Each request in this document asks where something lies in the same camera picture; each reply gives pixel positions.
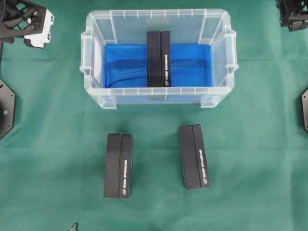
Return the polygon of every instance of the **green tablecloth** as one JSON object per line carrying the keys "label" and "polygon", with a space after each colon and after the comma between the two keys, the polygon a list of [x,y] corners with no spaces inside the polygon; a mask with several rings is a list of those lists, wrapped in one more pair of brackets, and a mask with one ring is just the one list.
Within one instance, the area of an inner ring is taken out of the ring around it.
{"label": "green tablecloth", "polygon": [[[55,16],[44,50],[4,45],[1,78],[16,93],[0,141],[0,229],[306,231],[308,30],[289,33],[274,0],[35,0]],[[237,32],[234,90],[213,109],[120,105],[85,92],[80,34],[100,9],[223,8]],[[183,187],[177,127],[201,123],[212,187]],[[132,195],[103,199],[108,132],[134,136]]]}

